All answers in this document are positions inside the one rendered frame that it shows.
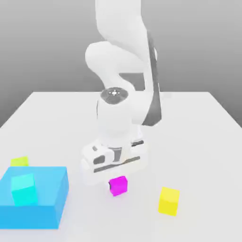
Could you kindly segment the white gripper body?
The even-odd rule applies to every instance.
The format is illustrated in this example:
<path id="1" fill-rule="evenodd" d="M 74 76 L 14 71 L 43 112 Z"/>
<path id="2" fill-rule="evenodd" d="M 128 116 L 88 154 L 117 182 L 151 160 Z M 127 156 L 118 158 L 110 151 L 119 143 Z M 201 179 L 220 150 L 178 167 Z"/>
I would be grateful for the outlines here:
<path id="1" fill-rule="evenodd" d="M 80 162 L 84 183 L 96 185 L 108 182 L 135 173 L 148 164 L 147 144 L 132 144 L 124 160 L 121 160 L 121 152 L 121 148 L 105 148 L 97 144 L 84 147 Z"/>

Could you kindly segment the small magenta cube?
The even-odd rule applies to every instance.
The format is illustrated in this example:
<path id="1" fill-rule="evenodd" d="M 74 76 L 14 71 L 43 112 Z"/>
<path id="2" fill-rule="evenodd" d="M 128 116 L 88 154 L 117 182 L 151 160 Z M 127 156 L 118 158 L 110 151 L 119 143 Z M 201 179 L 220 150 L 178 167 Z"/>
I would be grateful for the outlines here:
<path id="1" fill-rule="evenodd" d="M 125 176 L 120 176 L 109 180 L 110 192 L 115 197 L 128 190 L 128 180 Z"/>

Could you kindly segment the small yellow cube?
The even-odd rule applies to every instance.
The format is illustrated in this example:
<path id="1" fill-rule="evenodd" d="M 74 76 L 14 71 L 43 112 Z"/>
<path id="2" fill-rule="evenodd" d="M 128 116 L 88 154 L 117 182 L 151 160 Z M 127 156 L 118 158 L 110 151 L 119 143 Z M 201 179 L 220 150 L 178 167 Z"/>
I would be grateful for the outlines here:
<path id="1" fill-rule="evenodd" d="M 176 216 L 179 196 L 179 190 L 162 187 L 158 204 L 158 212 L 170 216 Z"/>

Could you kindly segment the small cyan cube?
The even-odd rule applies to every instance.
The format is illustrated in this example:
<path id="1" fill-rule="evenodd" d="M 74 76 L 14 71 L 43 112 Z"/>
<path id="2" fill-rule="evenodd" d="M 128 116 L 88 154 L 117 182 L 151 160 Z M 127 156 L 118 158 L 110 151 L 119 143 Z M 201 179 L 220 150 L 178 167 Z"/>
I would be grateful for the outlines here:
<path id="1" fill-rule="evenodd" d="M 10 185 L 15 206 L 37 204 L 38 196 L 33 173 L 13 176 Z"/>

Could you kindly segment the small lime green cube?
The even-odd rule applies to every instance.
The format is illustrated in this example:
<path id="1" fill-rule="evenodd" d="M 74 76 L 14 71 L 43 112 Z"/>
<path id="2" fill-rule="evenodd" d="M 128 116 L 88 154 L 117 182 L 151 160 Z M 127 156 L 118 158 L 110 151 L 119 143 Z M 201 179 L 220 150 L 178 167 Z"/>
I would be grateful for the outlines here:
<path id="1" fill-rule="evenodd" d="M 22 156 L 12 159 L 10 162 L 10 166 L 29 166 L 28 157 Z"/>

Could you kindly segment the large blue box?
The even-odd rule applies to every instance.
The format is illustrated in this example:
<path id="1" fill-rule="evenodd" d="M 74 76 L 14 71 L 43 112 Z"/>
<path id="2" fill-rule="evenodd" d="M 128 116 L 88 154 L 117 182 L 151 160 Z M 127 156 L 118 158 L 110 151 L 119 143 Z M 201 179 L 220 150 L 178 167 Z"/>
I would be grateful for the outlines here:
<path id="1" fill-rule="evenodd" d="M 15 206 L 10 180 L 33 173 L 37 204 Z M 0 179 L 0 229 L 58 229 L 69 191 L 65 166 L 11 166 Z"/>

